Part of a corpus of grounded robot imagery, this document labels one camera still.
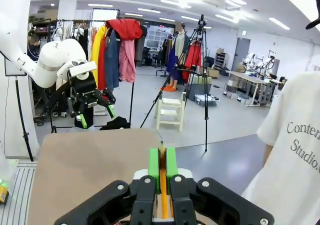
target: desk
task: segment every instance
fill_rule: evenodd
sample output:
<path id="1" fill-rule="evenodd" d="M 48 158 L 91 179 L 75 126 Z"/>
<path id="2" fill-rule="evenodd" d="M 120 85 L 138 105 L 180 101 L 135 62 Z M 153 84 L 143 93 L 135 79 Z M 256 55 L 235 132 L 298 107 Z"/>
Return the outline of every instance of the desk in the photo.
<path id="1" fill-rule="evenodd" d="M 241 80 L 244 80 L 247 84 L 249 83 L 255 86 L 251 103 L 249 105 L 246 105 L 247 107 L 259 107 L 262 101 L 263 103 L 270 102 L 272 98 L 272 92 L 269 94 L 269 91 L 276 86 L 276 82 L 278 81 L 271 79 L 270 82 L 267 82 L 267 81 L 261 80 L 260 78 L 249 76 L 248 74 L 242 73 L 242 72 L 237 72 L 237 71 L 226 71 L 226 72 L 239 78 L 237 83 L 237 88 L 239 87 L 239 83 Z M 263 91 L 263 92 L 259 93 L 259 97 L 257 99 L 258 103 L 254 104 L 255 97 L 258 92 L 258 88 L 260 91 Z M 248 96 L 249 93 L 250 93 L 250 87 L 247 88 L 246 95 Z"/>
<path id="2" fill-rule="evenodd" d="M 159 145 L 159 135 L 144 128 L 48 135 L 35 172 L 28 224 L 53 225 L 111 182 L 130 184 L 136 171 L 148 168 L 149 149 Z M 210 224 L 208 218 L 201 220 Z"/>

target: workbench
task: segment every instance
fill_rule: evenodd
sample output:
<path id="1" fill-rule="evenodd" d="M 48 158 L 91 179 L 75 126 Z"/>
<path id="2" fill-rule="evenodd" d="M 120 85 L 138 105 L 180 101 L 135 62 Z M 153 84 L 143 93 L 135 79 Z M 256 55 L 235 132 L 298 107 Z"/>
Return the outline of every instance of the workbench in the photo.
<path id="1" fill-rule="evenodd" d="M 255 86 L 253 96 L 251 99 L 250 104 L 247 104 L 247 107 L 259 107 L 260 105 L 267 105 L 271 102 L 272 99 L 272 91 L 275 86 L 277 86 L 280 82 L 274 79 L 269 79 L 269 81 L 261 80 L 255 76 L 249 76 L 243 72 L 237 71 L 226 71 L 230 75 L 237 77 L 237 85 L 236 88 L 239 87 L 240 82 L 244 81 L 246 86 L 246 93 L 245 95 L 249 96 L 251 91 L 251 85 Z"/>
<path id="2" fill-rule="evenodd" d="M 159 135 L 144 128 L 48 135 L 34 176 L 28 224 L 53 225 L 111 182 L 130 184 L 136 171 L 148 168 L 149 149 L 159 146 Z"/>

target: white ceiling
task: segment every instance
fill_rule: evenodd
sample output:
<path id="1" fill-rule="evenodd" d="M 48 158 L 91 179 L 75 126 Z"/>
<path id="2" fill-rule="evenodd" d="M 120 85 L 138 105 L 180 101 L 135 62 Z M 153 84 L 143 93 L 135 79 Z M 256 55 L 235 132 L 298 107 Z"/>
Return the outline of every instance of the white ceiling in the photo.
<path id="1" fill-rule="evenodd" d="M 240 18 L 239 23 L 232 23 L 216 17 L 220 14 L 231 18 L 226 14 L 226 7 L 230 7 L 225 0 L 188 0 L 191 8 L 180 8 L 176 5 L 160 2 L 160 0 L 77 0 L 77 9 L 92 9 L 88 4 L 106 4 L 113 5 L 113 8 L 119 9 L 121 14 L 134 13 L 143 15 L 144 19 L 158 20 L 167 18 L 185 23 L 194 23 L 190 20 L 181 18 L 181 16 L 200 18 L 204 14 L 207 25 L 227 26 L 232 28 L 241 28 L 246 30 L 255 30 L 271 34 L 284 35 L 293 38 L 313 41 L 320 43 L 320 32 L 317 29 L 305 30 L 306 25 L 310 22 L 302 12 L 297 9 L 289 0 L 243 0 L 247 5 L 241 7 L 245 14 Z M 59 0 L 31 0 L 33 6 L 50 6 L 50 3 L 59 4 Z M 139 11 L 138 8 L 155 9 L 161 11 L 160 14 Z M 284 30 L 269 20 L 276 18 L 290 30 Z"/>

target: stool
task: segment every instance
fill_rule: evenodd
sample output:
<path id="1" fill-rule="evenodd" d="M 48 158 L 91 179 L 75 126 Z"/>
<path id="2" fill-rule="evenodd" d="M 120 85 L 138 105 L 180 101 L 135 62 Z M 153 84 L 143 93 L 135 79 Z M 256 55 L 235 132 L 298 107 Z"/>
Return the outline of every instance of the stool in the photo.
<path id="1" fill-rule="evenodd" d="M 159 130 L 160 124 L 179 125 L 179 132 L 182 131 L 185 117 L 186 92 L 183 92 L 180 99 L 159 98 L 154 118 L 156 119 L 156 129 Z M 175 121 L 161 120 L 162 116 L 175 117 Z"/>

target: door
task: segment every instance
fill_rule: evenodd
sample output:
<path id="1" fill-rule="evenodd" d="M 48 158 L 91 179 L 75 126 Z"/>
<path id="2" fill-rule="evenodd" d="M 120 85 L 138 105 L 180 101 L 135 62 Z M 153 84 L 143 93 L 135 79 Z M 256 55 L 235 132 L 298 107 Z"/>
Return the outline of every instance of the door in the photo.
<path id="1" fill-rule="evenodd" d="M 250 39 L 238 38 L 235 48 L 235 54 L 232 64 L 232 71 L 237 70 L 237 65 L 242 63 L 242 60 L 246 58 L 249 53 Z"/>

